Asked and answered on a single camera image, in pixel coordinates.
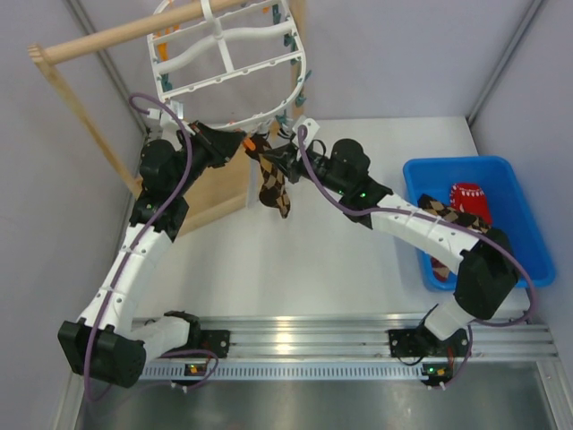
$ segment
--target wooden board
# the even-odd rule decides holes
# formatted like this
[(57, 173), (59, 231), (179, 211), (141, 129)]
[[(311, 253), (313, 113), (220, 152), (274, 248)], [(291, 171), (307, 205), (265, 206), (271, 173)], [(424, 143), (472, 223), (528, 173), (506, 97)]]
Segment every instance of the wooden board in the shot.
[(241, 148), (223, 168), (208, 168), (185, 195), (189, 212), (179, 237), (244, 208), (251, 159)]

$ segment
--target white wall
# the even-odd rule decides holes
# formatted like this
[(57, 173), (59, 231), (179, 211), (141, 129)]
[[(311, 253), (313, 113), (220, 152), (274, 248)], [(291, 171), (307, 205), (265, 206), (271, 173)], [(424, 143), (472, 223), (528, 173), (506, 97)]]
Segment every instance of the white wall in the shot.
[[(0, 428), (48, 428), (69, 366), (57, 341), (105, 277), (126, 188), (29, 60), (81, 34), (60, 0), (0, 15)], [(121, 156), (141, 135), (94, 57), (61, 67)]]
[[(159, 0), (82, 3), (103, 30), (152, 13)], [(468, 115), (529, 3), (308, 0), (306, 49), (313, 76), (307, 112), (320, 119)], [(256, 21), (270, 20), (261, 14)], [(110, 52), (131, 90), (155, 91), (146, 46), (130, 42)], [(220, 63), (217, 53), (203, 58), (201, 67)], [(217, 104), (210, 103), (212, 93), (198, 91), (187, 109), (208, 121), (268, 110), (274, 96), (289, 88), (287, 71), (282, 81), (270, 76), (245, 78), (238, 90), (215, 90)]]
[(573, 2), (551, 0), (479, 116), (478, 150), (508, 159), (558, 271), (541, 314), (573, 381)]

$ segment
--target blue plastic bin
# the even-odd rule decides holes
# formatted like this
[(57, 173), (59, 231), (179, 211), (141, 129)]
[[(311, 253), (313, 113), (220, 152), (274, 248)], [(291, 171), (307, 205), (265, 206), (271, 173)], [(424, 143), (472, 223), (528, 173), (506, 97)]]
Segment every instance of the blue plastic bin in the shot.
[[(546, 287), (555, 279), (555, 269), (539, 228), (527, 205), (511, 165), (501, 157), (461, 157), (451, 159), (411, 159), (404, 165), (408, 199), (417, 206), (422, 194), (449, 203), (449, 190), (457, 182), (482, 187), (487, 197), (493, 226), (508, 236), (517, 260), (525, 267), (536, 287)], [(420, 252), (422, 271), (430, 288), (454, 290), (456, 276), (444, 282), (433, 275), (430, 256)], [(525, 287), (521, 279), (518, 287)]]

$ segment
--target white enclosure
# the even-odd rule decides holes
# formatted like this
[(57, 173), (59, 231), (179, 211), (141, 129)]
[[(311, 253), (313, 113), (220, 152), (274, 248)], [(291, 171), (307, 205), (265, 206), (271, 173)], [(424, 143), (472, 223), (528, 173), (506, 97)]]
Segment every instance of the white enclosure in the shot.
[[(26, 47), (32, 42), (54, 45), (82, 35), (66, 4), (81, 4), (93, 26), (103, 30), (151, 15), (158, 3), (31, 0), (3, 5), (0, 428), (50, 428), (55, 420), (69, 374), (57, 342), (58, 328), (63, 320), (77, 317), (105, 278), (123, 234), (129, 202), (124, 184), (42, 78)], [(174, 3), (180, 5), (183, 0)], [(305, 90), (306, 114), (345, 120), (324, 121), (329, 144), (342, 133), (350, 134), (341, 137), (353, 137), (353, 133), (368, 141), (372, 160), (378, 163), (372, 163), (372, 176), (401, 194), (405, 191), (401, 168), (411, 158), (479, 152), (501, 155), (512, 163), (555, 261), (558, 278), (541, 292), (540, 315), (550, 324), (573, 380), (569, 342), (573, 330), (573, 230), (569, 226), (573, 4), (547, 0), (470, 129), (464, 117), (472, 111), (533, 0), (306, 3), (304, 48), (312, 69)], [(270, 13), (260, 13), (247, 23), (261, 26), (271, 20)], [(277, 43), (282, 44), (282, 37)], [(185, 44), (174, 43), (170, 48), (181, 51)], [(245, 61), (256, 61), (259, 54), (254, 45), (233, 45), (229, 50)], [(156, 93), (145, 38), (108, 52), (129, 91)], [(189, 72), (196, 73), (192, 78), (200, 79), (214, 68), (225, 70), (218, 53), (202, 56), (200, 65)], [(96, 57), (58, 68), (135, 172), (141, 129)], [(233, 90), (223, 82), (214, 93), (197, 91), (185, 99), (189, 107), (185, 116), (223, 123), (268, 110), (292, 90), (289, 69), (286, 62), (280, 81), (263, 74), (260, 79), (245, 77)], [(173, 78), (186, 77), (185, 70), (181, 73)], [(363, 120), (396, 117), (408, 119)], [(173, 255), (160, 263), (153, 278), (165, 287), (164, 293), (146, 297), (137, 314), (156, 316), (182, 303), (200, 316), (410, 313), (429, 309), (446, 296), (423, 289), (414, 249), (390, 237), (377, 240), (337, 213), (321, 222), (317, 214), (333, 210), (311, 184), (291, 187), (289, 192), (294, 203), (301, 203), (301, 211), (287, 221), (257, 206), (175, 243)], [(253, 219), (261, 223), (260, 228), (253, 228)], [(288, 241), (293, 225), (303, 232), (301, 242), (320, 270), (306, 268), (293, 275), (285, 264), (302, 266), (306, 255), (289, 260), (287, 256), (295, 251), (289, 248), (292, 244), (280, 252), (266, 248), (265, 235)], [(317, 243), (321, 237), (326, 251)], [(250, 246), (252, 252), (231, 248), (234, 240)], [(324, 267), (337, 256), (334, 248), (343, 242), (350, 247), (347, 261), (325, 273)], [(369, 253), (368, 258), (361, 259), (360, 253)], [(252, 271), (245, 270), (250, 255), (270, 258), (277, 269), (263, 267), (257, 260)], [(387, 258), (377, 265), (380, 256)], [(361, 268), (357, 276), (351, 272), (356, 266)], [(374, 285), (378, 279), (383, 280), (380, 286)], [(246, 287), (229, 288), (233, 282)], [(348, 284), (354, 289), (345, 288)], [(502, 312), (515, 314), (526, 306), (525, 292), (513, 291)]]
[[(158, 5), (82, 3), (98, 30), (152, 14)], [(312, 77), (306, 110), (320, 119), (466, 116), (528, 5), (529, 0), (308, 1), (305, 50)], [(258, 20), (270, 21), (270, 13)], [(145, 44), (135, 40), (109, 52), (131, 91), (155, 92)], [(256, 52), (248, 48), (246, 55)], [(222, 67), (218, 52), (205, 57), (205, 68), (217, 65)], [(233, 97), (217, 93), (221, 103), (209, 102), (207, 93), (190, 102), (201, 107), (206, 121), (226, 122), (253, 104), (263, 110), (288, 88), (287, 78), (252, 80)]]
[(557, 269), (541, 294), (573, 380), (573, 3), (549, 1), (472, 128), (480, 153), (517, 172)]

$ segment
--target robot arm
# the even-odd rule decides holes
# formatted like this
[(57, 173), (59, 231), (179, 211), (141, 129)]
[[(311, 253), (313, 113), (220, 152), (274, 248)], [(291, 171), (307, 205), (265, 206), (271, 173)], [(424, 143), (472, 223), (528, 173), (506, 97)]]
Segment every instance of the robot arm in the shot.
[[(319, 127), (313, 120), (305, 118), (304, 122), (309, 130), (307, 139), (312, 142), (305, 150), (312, 171), (325, 188), (342, 196), (339, 200), (341, 205), (354, 211), (380, 205), (412, 212), (405, 215), (375, 211), (347, 217), (367, 228), (403, 239), (434, 256), (457, 274), (458, 283), (453, 297), (436, 306), (423, 319), (415, 341), (424, 344), (425, 350), (430, 352), (474, 319), (492, 318), (518, 281), (517, 271), (511, 263), (474, 235), (442, 226), (440, 217), (427, 212), (423, 213), (425, 219), (415, 217), (414, 213), (421, 211), (419, 208), (368, 176), (370, 159), (363, 153), (360, 143), (351, 139), (337, 141), (330, 158), (326, 156), (324, 145), (322, 154), (314, 151), (312, 137)], [(296, 143), (296, 136), (292, 136), (290, 143), (264, 154), (291, 183), (296, 183), (301, 176), (311, 179), (303, 161), (297, 157), (299, 149)], [(511, 252), (502, 231), (492, 228), (486, 236)]]
[[(121, 249), (88, 307), (76, 322), (64, 322), (58, 332), (60, 344), (76, 374), (83, 374), (90, 332), (102, 306), (106, 311), (95, 327), (97, 333), (90, 364), (90, 375), (96, 379), (130, 387), (150, 360), (173, 348), (198, 347), (199, 319), (182, 312), (169, 312), (153, 324), (132, 330), (135, 310), (148, 287), (150, 275), (183, 225), (188, 211), (185, 192), (205, 168), (225, 166), (245, 136), (243, 132), (212, 130), (198, 122), (191, 124), (189, 132), (191, 174), (176, 198), (132, 249), (134, 239), (177, 187), (187, 159), (185, 146), (175, 150), (165, 140), (149, 142), (141, 151), (142, 191), (133, 206)], [(184, 139), (181, 132), (177, 137), (180, 142)]]

